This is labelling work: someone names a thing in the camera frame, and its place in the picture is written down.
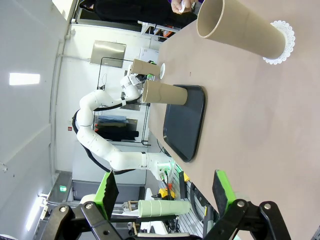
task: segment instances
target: white lace doily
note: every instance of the white lace doily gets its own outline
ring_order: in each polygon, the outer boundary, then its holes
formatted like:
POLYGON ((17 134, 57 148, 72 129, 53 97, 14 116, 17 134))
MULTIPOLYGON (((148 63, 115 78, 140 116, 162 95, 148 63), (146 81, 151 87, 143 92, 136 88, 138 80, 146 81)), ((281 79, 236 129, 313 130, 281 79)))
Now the white lace doily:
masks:
POLYGON ((290 57, 292 51, 294 50, 296 37, 295 32, 292 30, 292 27, 289 25, 289 23, 279 20, 274 21, 270 24, 283 33, 285 37, 285 48, 280 57, 276 59, 269 59, 264 57, 263 60, 265 60, 267 63, 271 65, 277 65, 284 62, 285 60, 287 60, 288 57, 290 57))

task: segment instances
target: yellow object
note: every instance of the yellow object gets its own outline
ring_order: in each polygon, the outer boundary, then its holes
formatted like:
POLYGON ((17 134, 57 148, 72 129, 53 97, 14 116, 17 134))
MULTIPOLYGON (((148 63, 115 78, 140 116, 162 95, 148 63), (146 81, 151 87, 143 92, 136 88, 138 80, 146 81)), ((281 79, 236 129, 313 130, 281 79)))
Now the yellow object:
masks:
POLYGON ((190 178, 187 176, 185 172, 183 173, 183 177, 185 182, 188 182, 190 180, 190 178))
MULTIPOLYGON (((168 196, 168 190, 165 188, 160 188, 159 194, 161 195, 161 198, 165 198, 168 196)), ((173 199, 176 197, 176 194, 174 191, 170 190, 170 194, 173 199)))

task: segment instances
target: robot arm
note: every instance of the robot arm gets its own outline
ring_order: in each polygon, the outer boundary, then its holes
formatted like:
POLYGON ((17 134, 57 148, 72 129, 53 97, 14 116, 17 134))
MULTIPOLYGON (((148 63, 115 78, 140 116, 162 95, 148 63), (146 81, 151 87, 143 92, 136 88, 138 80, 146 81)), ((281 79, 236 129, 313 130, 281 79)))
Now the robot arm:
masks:
POLYGON ((161 180, 164 169, 171 168, 171 157, 163 153, 122 152, 92 130, 95 109, 101 106, 113 107, 121 103, 124 105, 127 101, 139 98, 140 93, 132 84, 132 78, 134 76, 128 71, 128 75, 121 79, 120 84, 125 96, 119 99, 113 99, 107 92, 99 89, 80 100, 80 110, 76 116, 79 125, 76 137, 92 153, 107 160, 113 169, 146 169, 150 170, 157 180, 161 180))

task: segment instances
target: green exit sign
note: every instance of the green exit sign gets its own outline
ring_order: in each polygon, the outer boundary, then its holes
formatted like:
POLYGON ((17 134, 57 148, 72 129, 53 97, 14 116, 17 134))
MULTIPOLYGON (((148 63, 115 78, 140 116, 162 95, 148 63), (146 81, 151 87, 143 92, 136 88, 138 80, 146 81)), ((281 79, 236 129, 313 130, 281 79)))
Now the green exit sign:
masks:
POLYGON ((66 192, 67 191, 67 187, 66 186, 60 186, 60 192, 66 192))

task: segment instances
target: beige tabletop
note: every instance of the beige tabletop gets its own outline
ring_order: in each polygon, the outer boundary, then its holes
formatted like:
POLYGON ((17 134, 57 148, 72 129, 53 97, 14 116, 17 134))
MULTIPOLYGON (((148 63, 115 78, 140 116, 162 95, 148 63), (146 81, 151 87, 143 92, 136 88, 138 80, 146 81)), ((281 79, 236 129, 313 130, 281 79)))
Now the beige tabletop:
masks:
POLYGON ((213 206, 214 171, 220 169, 254 204, 276 202, 291 238, 308 240, 320 224, 320 1, 242 2, 270 22, 293 27, 291 57, 269 65, 253 53, 201 39, 193 22, 159 53, 162 82, 206 90, 193 161, 183 162, 164 142, 165 104, 151 105, 149 128, 213 206))

